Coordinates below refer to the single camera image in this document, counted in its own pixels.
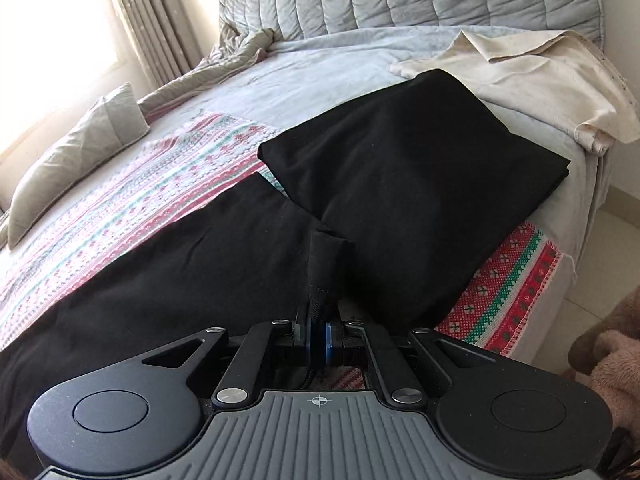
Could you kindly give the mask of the black pants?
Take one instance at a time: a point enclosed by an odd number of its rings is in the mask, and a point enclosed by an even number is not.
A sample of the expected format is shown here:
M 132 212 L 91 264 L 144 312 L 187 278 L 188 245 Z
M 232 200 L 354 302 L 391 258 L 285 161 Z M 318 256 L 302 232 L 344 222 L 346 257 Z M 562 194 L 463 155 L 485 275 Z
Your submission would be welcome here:
M 263 143 L 252 174 L 57 302 L 1 355 L 1 456 L 40 473 L 32 404 L 64 380 L 208 326 L 232 336 L 340 300 L 438 325 L 567 177 L 454 76 L 429 70 Z

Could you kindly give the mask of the brown plush toy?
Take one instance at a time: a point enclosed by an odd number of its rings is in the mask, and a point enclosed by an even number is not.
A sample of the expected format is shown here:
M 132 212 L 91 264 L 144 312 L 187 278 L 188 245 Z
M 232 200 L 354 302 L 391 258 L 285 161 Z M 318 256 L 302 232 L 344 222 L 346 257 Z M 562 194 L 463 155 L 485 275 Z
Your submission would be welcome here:
M 580 335 L 568 352 L 565 376 L 590 387 L 608 404 L 614 431 L 601 474 L 639 477 L 639 291 L 625 296 L 605 318 Z

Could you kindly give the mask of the red green patterned blanket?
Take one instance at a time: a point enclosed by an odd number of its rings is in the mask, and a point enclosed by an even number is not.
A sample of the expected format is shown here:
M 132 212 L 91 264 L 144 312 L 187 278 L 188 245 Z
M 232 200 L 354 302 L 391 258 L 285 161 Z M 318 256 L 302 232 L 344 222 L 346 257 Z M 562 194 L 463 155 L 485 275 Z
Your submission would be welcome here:
M 436 326 L 567 177 L 488 110 L 329 112 L 283 132 L 211 114 L 67 211 L 13 293 L 7 422 L 81 374 L 306 307 Z

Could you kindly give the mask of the grey pillow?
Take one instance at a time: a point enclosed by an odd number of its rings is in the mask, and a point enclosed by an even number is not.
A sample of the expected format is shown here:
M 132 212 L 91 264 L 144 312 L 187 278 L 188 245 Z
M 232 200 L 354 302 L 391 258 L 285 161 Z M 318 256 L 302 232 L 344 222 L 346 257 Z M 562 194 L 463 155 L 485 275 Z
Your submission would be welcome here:
M 17 246 L 74 185 L 149 130 L 128 82 L 97 100 L 18 182 L 3 229 L 8 247 Z

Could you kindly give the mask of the cream cloth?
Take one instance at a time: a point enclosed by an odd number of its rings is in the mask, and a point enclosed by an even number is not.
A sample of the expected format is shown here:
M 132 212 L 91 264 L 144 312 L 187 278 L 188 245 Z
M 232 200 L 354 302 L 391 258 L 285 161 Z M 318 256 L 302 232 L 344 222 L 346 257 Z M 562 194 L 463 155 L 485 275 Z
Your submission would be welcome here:
M 443 70 L 479 99 L 545 122 L 598 156 L 617 142 L 639 140 L 634 94 L 605 54 L 574 30 L 492 38 L 459 32 L 434 58 L 390 66 L 406 79 L 428 70 Z

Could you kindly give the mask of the crumpled grey quilt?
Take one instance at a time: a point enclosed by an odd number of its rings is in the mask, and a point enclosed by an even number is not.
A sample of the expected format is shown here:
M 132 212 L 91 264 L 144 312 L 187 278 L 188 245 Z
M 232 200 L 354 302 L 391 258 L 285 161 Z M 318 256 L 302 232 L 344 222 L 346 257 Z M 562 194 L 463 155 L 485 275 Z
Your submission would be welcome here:
M 138 101 L 142 115 L 147 122 L 155 122 L 186 101 L 262 62 L 273 39 L 274 31 L 269 28 L 240 34 L 230 25 L 222 26 L 218 46 L 198 66 Z

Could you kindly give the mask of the beige curtain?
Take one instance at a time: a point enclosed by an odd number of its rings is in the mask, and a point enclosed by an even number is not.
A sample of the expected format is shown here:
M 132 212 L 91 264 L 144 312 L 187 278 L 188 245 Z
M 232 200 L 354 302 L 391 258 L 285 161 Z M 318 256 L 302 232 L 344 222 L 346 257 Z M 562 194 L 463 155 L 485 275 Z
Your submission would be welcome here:
M 182 0 L 113 0 L 143 73 L 154 87 L 201 61 L 201 50 Z

